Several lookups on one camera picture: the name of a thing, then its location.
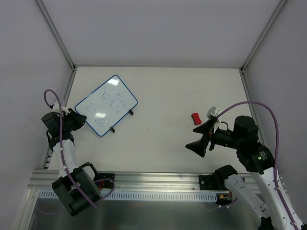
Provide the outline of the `red black whiteboard eraser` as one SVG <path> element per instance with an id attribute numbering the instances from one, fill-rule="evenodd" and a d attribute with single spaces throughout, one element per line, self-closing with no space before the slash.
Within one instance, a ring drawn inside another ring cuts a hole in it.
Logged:
<path id="1" fill-rule="evenodd" d="M 199 116 L 199 113 L 192 113 L 191 118 L 193 120 L 194 125 L 198 126 L 202 124 L 202 120 Z"/>

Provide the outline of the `blue framed whiteboard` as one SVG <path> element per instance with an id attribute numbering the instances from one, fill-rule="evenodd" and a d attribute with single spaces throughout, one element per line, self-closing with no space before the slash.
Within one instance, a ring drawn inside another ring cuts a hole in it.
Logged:
<path id="1" fill-rule="evenodd" d="M 87 116 L 88 126 L 103 137 L 110 127 L 114 128 L 137 105 L 137 98 L 124 81 L 113 75 L 78 102 L 74 109 L 78 114 Z"/>

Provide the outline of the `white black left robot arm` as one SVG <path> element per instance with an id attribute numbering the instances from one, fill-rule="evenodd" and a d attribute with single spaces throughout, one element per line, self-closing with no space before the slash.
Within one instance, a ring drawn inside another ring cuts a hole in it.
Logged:
<path id="1" fill-rule="evenodd" d="M 47 127 L 50 150 L 57 155 L 59 178 L 52 183 L 52 189 L 71 216 L 76 216 L 95 203 L 102 196 L 97 185 L 100 176 L 93 164 L 77 164 L 73 131 L 83 127 L 86 116 L 72 109 L 53 108 L 41 118 Z"/>

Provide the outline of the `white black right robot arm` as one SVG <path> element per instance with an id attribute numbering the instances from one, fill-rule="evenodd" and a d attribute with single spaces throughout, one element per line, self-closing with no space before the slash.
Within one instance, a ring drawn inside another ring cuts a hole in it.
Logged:
<path id="1" fill-rule="evenodd" d="M 207 183 L 220 190 L 229 190 L 244 204 L 259 223 L 260 230 L 305 230 L 306 224 L 297 216 L 278 175 L 274 175 L 275 161 L 271 151 L 258 140 L 258 126 L 249 116 L 238 116 L 234 129 L 215 128 L 218 119 L 209 120 L 193 131 L 201 139 L 185 147 L 201 157 L 206 149 L 219 145 L 236 150 L 239 162 L 256 182 L 262 197 L 258 197 L 240 178 L 238 172 L 226 165 L 215 170 Z"/>

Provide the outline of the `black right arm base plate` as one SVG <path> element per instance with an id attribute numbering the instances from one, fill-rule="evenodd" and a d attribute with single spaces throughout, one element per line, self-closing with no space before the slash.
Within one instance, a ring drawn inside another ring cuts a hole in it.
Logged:
<path id="1" fill-rule="evenodd" d="M 224 191 L 227 190 L 224 181 L 217 175 L 199 175 L 200 190 Z"/>

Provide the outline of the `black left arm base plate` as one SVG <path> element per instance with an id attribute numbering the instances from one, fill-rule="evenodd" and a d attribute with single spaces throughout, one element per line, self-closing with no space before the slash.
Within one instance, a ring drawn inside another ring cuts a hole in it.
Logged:
<path id="1" fill-rule="evenodd" d="M 94 177 L 94 183 L 98 186 L 100 191 L 103 189 L 113 189 L 114 179 L 114 173 L 98 173 Z"/>

